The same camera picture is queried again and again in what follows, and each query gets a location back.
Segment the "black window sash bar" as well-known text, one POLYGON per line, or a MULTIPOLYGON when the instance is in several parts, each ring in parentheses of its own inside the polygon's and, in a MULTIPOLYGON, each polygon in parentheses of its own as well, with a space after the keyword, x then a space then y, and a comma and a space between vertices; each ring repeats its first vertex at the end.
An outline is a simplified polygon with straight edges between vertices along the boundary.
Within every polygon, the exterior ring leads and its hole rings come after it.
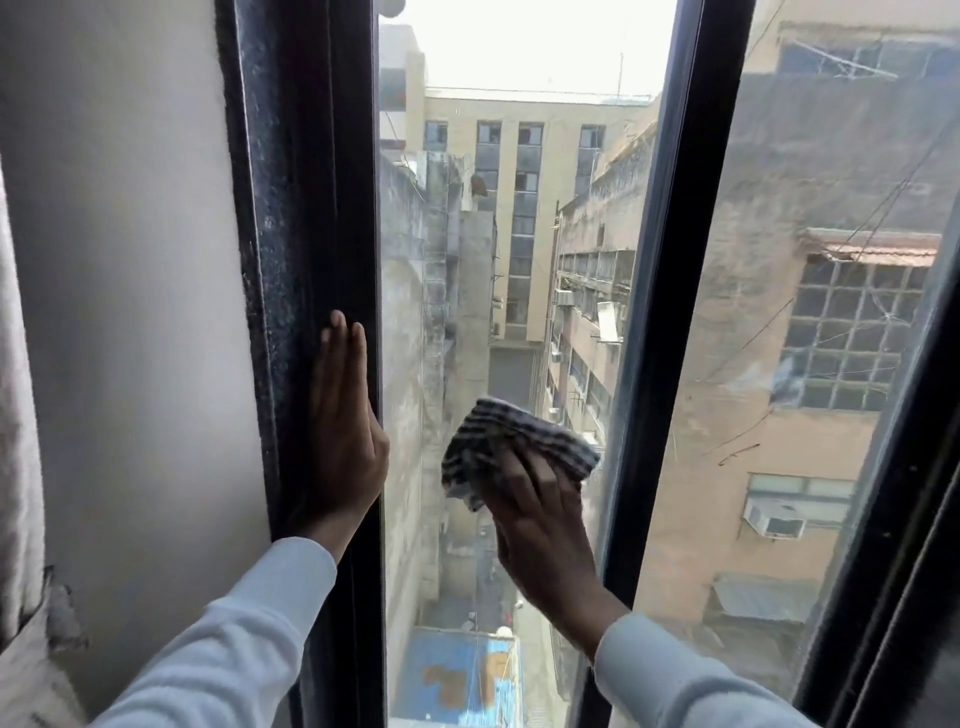
POLYGON ((677 0, 636 237, 597 567, 616 606, 680 635, 675 549, 652 543, 719 183, 758 0, 677 0))

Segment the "person's right hand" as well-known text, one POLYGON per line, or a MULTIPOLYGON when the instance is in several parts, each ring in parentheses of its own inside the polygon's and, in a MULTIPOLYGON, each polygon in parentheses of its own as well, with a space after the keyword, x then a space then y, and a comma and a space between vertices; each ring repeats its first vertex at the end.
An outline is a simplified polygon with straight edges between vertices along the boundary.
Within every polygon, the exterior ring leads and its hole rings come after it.
MULTIPOLYGON (((489 512, 492 483, 479 486, 489 512)), ((604 587, 584 522, 504 525, 491 516, 500 563, 524 600, 593 664, 605 631, 629 610, 604 587)))

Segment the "beige multi-storey building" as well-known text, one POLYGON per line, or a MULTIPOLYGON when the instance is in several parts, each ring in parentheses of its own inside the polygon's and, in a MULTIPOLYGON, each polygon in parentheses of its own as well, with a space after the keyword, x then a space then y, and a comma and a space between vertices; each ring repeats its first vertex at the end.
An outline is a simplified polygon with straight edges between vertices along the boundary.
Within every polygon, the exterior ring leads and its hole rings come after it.
POLYGON ((650 94, 426 88, 421 148, 463 157, 494 211, 493 346, 544 341, 556 214, 655 111, 650 94))

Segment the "grey concrete building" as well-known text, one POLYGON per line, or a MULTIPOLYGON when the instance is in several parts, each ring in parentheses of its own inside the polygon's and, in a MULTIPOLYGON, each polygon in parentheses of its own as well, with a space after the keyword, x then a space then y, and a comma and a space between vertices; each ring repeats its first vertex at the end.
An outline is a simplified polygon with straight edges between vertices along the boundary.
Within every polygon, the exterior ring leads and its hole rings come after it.
POLYGON ((390 440, 383 494, 385 668, 389 693, 424 607, 441 592, 450 383, 460 339, 462 244, 492 251, 494 219, 473 205, 468 155, 380 157, 381 423, 390 440))

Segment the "black outer window frame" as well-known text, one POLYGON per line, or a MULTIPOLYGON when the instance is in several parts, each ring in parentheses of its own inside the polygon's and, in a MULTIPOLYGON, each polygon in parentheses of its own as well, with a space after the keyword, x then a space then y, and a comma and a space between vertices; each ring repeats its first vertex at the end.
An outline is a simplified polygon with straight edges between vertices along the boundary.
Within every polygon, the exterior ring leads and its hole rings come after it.
POLYGON ((847 728, 960 461, 960 194, 926 277, 854 492, 842 555, 814 609, 793 698, 847 728))

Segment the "person's right forearm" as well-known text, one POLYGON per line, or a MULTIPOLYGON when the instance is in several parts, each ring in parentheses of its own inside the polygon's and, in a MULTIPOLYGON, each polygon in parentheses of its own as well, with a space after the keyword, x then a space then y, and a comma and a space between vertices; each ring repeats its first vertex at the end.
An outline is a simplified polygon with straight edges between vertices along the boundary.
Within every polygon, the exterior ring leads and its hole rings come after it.
POLYGON ((639 728, 820 728, 641 613, 606 629, 593 672, 601 695, 639 728))

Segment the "white curtain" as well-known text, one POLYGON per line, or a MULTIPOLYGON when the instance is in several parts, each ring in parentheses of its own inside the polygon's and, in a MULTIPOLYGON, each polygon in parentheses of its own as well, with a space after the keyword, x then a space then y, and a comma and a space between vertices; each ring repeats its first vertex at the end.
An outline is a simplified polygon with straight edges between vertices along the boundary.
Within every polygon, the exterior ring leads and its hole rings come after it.
POLYGON ((37 412, 0 163, 0 728, 88 728, 54 653, 82 642, 46 564, 37 412))

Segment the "white air conditioner unit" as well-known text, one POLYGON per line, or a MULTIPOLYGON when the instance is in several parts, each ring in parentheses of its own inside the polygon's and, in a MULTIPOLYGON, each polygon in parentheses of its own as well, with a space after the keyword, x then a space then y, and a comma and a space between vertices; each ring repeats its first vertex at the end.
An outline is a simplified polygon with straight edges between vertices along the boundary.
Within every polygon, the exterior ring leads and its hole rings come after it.
POLYGON ((759 537, 775 541, 801 539, 809 522, 790 502, 753 496, 746 499, 743 521, 759 537))

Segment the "tan building with balconies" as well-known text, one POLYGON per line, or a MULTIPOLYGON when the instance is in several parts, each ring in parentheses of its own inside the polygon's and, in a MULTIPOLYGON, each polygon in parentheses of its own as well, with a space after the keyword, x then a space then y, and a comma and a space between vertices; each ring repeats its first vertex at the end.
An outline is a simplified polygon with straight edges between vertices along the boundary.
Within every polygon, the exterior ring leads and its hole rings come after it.
POLYGON ((610 440, 657 122, 626 134, 558 210, 534 413, 602 454, 610 440))

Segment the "person's left forearm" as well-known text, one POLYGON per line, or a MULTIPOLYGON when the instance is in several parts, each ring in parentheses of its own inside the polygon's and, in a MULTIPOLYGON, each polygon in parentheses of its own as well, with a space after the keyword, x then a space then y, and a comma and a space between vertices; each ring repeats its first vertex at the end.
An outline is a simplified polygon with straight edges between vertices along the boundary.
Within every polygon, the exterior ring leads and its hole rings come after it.
POLYGON ((315 541, 276 541, 89 728, 272 728, 336 577, 315 541))

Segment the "person's left hand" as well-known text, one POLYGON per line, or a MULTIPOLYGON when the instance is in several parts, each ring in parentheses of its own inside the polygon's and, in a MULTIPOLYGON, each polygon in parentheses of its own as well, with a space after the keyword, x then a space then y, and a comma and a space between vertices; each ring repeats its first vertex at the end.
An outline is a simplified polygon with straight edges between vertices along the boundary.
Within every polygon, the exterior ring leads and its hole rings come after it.
POLYGON ((370 391, 366 409, 315 408, 315 364, 308 435, 311 472, 295 531, 339 563, 383 493, 390 443, 374 412, 370 391))

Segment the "blue rusty rooftop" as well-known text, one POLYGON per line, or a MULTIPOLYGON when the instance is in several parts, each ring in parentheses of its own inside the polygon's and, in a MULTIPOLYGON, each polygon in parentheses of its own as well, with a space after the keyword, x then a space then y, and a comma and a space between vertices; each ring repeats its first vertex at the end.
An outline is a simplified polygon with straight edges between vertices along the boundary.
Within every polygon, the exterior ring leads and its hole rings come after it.
POLYGON ((414 627, 388 728, 524 728, 521 647, 494 634, 414 627))

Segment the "black white striped cleaning cloth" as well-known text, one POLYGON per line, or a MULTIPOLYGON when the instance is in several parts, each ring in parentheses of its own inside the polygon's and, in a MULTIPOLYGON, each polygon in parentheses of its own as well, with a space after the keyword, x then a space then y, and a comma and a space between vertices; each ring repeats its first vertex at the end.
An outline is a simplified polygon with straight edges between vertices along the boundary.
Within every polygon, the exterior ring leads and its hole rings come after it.
POLYGON ((579 484, 590 479, 602 460, 597 444, 578 432, 508 401, 482 396, 456 427, 441 457, 440 483, 448 499, 462 502, 471 512, 485 506, 474 481, 497 477, 497 443, 539 452, 579 484))

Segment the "narrow glass window pane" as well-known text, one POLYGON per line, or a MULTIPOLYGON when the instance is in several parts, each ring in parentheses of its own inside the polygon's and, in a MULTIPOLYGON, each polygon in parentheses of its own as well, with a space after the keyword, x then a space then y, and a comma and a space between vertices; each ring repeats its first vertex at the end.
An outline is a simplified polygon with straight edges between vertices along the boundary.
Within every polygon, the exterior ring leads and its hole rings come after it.
POLYGON ((388 728, 566 728, 579 658, 462 484, 490 439, 604 485, 610 394, 566 333, 630 277, 561 209, 656 107, 677 0, 380 0, 388 728))

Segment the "black window side frame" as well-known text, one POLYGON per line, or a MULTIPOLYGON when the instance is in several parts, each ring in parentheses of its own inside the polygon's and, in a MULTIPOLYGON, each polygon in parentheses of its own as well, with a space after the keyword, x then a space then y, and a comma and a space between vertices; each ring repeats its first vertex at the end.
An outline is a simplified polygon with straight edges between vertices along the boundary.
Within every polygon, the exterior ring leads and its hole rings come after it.
POLYGON ((382 400, 376 0, 213 0, 270 537, 306 503, 331 310, 382 400))

